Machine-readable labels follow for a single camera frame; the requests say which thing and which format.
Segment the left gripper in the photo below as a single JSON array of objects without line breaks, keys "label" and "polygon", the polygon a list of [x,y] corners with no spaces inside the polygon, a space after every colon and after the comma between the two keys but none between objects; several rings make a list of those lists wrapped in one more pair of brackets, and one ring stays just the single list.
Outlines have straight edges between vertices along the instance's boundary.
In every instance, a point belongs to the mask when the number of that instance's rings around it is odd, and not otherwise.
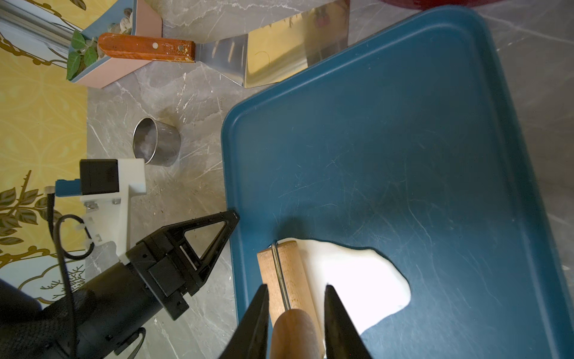
[{"label": "left gripper", "polygon": [[[154,239],[127,251],[127,259],[172,320],[187,311],[184,295],[194,296],[206,283],[238,223],[239,215],[231,209],[169,224],[155,231]],[[219,224],[215,238],[198,254],[186,233]]]}]

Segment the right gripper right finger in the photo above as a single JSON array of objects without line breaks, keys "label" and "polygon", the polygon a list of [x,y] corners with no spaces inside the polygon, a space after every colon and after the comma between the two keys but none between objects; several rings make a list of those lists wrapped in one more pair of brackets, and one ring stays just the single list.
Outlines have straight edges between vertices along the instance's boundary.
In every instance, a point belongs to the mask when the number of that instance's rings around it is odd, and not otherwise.
[{"label": "right gripper right finger", "polygon": [[372,358],[330,284],[324,293],[324,336],[327,358]]}]

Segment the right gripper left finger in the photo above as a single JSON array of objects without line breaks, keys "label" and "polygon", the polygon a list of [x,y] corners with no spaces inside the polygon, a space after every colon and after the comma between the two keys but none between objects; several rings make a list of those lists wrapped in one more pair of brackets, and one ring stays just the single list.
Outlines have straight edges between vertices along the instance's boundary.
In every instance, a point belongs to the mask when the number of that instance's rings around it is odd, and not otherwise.
[{"label": "right gripper left finger", "polygon": [[266,359],[269,324],[268,286],[262,284],[219,359]]}]

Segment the wooden rolling pin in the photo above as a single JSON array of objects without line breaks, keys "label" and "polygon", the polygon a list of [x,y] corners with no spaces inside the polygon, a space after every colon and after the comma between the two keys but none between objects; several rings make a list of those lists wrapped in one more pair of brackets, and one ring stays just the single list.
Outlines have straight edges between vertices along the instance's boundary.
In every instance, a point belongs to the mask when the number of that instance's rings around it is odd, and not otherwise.
[{"label": "wooden rolling pin", "polygon": [[263,284],[269,290],[269,314],[274,325],[289,308],[304,311],[310,317],[318,345],[318,357],[325,355],[324,338],[307,280],[300,246],[296,239],[284,239],[272,248],[260,251],[257,262]]}]

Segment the white dough lump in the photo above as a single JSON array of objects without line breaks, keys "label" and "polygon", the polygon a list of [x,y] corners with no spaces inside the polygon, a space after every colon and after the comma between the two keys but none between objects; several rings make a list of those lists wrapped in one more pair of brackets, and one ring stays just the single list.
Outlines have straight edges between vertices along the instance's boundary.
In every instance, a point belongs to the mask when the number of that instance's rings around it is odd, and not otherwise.
[{"label": "white dough lump", "polygon": [[411,301],[407,279],[387,258],[370,248],[353,249],[314,239],[296,242],[310,294],[324,333],[324,292],[335,288],[359,334],[405,309]]}]

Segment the teal plastic tray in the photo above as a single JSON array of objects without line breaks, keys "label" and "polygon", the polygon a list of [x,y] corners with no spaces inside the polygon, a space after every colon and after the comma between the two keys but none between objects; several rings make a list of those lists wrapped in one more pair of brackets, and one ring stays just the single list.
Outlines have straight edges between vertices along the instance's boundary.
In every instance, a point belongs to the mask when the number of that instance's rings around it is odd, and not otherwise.
[{"label": "teal plastic tray", "polygon": [[286,237],[373,248],[406,309],[376,358],[571,358],[573,305],[486,23],[411,16],[239,103],[221,130],[236,313]]}]

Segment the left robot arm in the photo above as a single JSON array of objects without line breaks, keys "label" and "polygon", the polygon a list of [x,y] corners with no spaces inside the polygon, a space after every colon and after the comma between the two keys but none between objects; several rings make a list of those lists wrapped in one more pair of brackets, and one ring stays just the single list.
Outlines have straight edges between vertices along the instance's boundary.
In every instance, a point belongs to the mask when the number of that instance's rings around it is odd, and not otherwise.
[{"label": "left robot arm", "polygon": [[207,282],[233,230],[234,210],[166,225],[94,279],[42,308],[1,283],[2,358],[105,358],[120,354],[160,310],[177,320]]}]

